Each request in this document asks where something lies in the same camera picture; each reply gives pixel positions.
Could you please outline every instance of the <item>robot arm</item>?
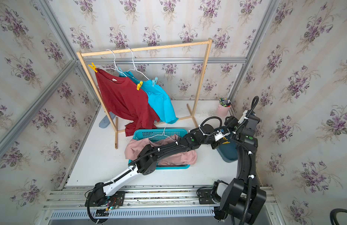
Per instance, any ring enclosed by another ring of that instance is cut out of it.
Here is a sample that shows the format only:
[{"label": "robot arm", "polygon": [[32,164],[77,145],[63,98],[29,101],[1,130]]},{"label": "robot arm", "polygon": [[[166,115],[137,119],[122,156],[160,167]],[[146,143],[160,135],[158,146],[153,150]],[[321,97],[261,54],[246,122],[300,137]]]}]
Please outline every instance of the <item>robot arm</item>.
[{"label": "robot arm", "polygon": [[[91,215],[89,210],[91,202],[104,202],[107,199],[106,196],[114,195],[129,181],[154,172],[158,161],[177,153],[198,149],[201,144],[210,144],[212,149],[216,149],[226,142],[223,137],[232,134],[231,140],[236,143],[238,152],[236,178],[230,184],[221,181],[215,182],[211,196],[214,201],[220,202],[222,211],[252,224],[266,200],[266,192],[260,190],[255,170],[258,142],[253,136],[260,119],[254,115],[253,109],[257,102],[258,97],[256,96],[251,110],[244,113],[240,120],[234,116],[227,117],[225,126],[222,126],[219,117],[210,117],[177,142],[155,147],[146,145],[137,159],[133,160],[125,171],[107,182],[96,184],[94,190],[88,195],[89,216]],[[219,119],[220,126],[214,129],[211,125],[205,124],[209,119]],[[242,198],[242,193],[247,194],[248,197]]]}]

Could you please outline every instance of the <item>blue clothespin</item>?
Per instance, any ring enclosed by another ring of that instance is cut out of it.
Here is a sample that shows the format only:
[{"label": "blue clothespin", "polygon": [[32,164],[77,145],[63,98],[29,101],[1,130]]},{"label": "blue clothespin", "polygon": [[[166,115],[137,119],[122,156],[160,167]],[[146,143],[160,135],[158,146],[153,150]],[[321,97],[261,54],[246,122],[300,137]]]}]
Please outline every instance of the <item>blue clothespin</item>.
[{"label": "blue clothespin", "polygon": [[152,87],[154,87],[154,86],[155,86],[155,84],[157,83],[157,80],[158,80],[158,78],[157,78],[157,77],[155,77],[155,79],[154,79],[154,80],[152,80]]}]

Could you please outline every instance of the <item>blue laundry basket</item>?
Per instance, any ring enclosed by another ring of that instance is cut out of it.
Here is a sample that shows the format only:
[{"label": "blue laundry basket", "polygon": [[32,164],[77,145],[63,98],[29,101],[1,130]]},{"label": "blue laundry basket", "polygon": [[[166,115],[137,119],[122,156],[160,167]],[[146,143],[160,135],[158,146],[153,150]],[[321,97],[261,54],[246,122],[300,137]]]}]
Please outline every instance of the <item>blue laundry basket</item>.
[{"label": "blue laundry basket", "polygon": [[[133,139],[135,140],[141,140],[144,138],[149,138],[152,137],[156,134],[162,134],[163,129],[147,129],[147,130],[136,130],[135,133],[133,134]],[[187,131],[185,129],[165,129],[165,134],[167,136],[172,136],[176,134],[179,137],[183,137],[187,134]],[[166,139],[166,136],[159,135],[156,137],[150,138],[150,141],[152,142],[157,142],[162,139]],[[185,164],[185,165],[176,165],[176,166],[156,166],[157,170],[181,170],[181,169],[187,169],[189,168],[190,165]]]}]

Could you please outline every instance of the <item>blue t-shirt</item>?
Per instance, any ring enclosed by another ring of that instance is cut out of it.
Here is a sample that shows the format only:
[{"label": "blue t-shirt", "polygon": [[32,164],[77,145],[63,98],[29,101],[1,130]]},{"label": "blue t-shirt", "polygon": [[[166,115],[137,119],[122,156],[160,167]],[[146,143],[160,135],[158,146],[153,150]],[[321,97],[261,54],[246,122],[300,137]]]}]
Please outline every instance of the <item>blue t-shirt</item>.
[{"label": "blue t-shirt", "polygon": [[[126,74],[135,84],[140,83],[140,81],[136,79],[130,71],[123,73]],[[149,105],[157,113],[161,121],[166,122],[167,124],[173,124],[178,120],[175,111],[173,110],[171,99],[158,84],[152,86],[152,80],[143,81],[141,89],[147,93],[147,96],[149,97]]]}]

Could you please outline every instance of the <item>wooden clothes rack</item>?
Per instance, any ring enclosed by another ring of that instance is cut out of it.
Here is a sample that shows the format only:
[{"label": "wooden clothes rack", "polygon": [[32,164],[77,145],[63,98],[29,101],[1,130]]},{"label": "wooden clothes rack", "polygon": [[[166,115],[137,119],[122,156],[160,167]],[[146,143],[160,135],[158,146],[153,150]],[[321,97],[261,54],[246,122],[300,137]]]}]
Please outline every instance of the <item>wooden clothes rack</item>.
[{"label": "wooden clothes rack", "polygon": [[[206,65],[207,65],[207,61],[208,61],[208,55],[210,53],[211,50],[211,45],[212,45],[212,39],[209,38],[208,41],[200,41],[200,42],[193,42],[193,43],[182,43],[182,44],[177,44],[177,45],[163,45],[163,46],[151,46],[151,47],[139,47],[139,48],[135,48],[135,49],[131,49],[133,52],[138,52],[138,51],[145,51],[145,50],[154,50],[154,49],[166,49],[166,48],[171,48],[171,47],[185,47],[185,46],[193,46],[193,45],[207,45],[206,47],[206,52],[205,52],[205,57],[203,59],[203,65],[202,65],[202,71],[201,71],[201,76],[200,76],[200,80],[198,83],[198,87],[197,87],[197,91],[196,91],[196,96],[195,96],[195,102],[194,102],[194,107],[191,110],[189,104],[187,104],[187,109],[190,113],[189,116],[185,116],[185,117],[180,117],[178,120],[182,120],[182,119],[189,119],[191,118],[196,126],[196,128],[198,127],[196,119],[195,119],[195,112],[196,112],[196,107],[197,107],[197,101],[200,95],[200,91],[201,91],[201,86],[202,86],[202,82],[203,82],[203,78],[205,76],[205,71],[206,71]],[[114,50],[114,53],[125,53],[125,52],[130,52],[129,49],[121,49],[121,50]],[[113,122],[107,107],[105,105],[105,103],[102,100],[102,96],[101,93],[99,92],[97,85],[92,77],[92,75],[90,74],[90,72],[88,71],[87,68],[87,64],[85,62],[85,60],[83,59],[83,57],[85,56],[100,56],[100,55],[107,55],[107,54],[112,54],[111,51],[102,51],[102,52],[88,52],[88,53],[81,53],[81,52],[77,52],[77,56],[79,58],[79,60],[81,61],[81,64],[83,66],[83,69],[86,73],[86,75],[88,76],[88,79],[91,82],[91,85],[93,87],[93,89],[95,90],[95,93],[97,95],[97,97],[99,98],[99,101],[101,102],[102,107],[104,108],[104,111],[108,117],[108,119],[110,120],[110,123],[113,126],[113,130],[115,131],[115,148],[118,149],[118,133],[124,132],[125,130],[118,130],[118,117],[116,116],[116,123]]]}]

